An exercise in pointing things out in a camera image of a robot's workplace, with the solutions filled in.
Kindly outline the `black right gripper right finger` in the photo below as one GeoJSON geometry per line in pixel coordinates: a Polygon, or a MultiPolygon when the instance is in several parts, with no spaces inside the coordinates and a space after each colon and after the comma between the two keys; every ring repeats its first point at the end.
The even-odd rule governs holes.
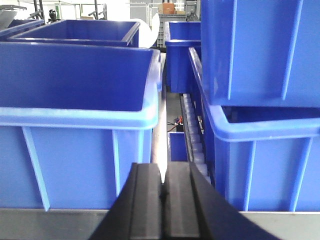
{"type": "Polygon", "coordinates": [[[167,240],[275,240],[231,206],[193,162],[169,162],[164,182],[167,240]]]}

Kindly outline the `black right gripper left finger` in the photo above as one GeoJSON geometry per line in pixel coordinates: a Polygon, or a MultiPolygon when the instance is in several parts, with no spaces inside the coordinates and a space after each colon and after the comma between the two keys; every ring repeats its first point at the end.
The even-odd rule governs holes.
{"type": "Polygon", "coordinates": [[[161,174],[156,163],[134,163],[91,240],[159,240],[162,237],[161,174]]]}

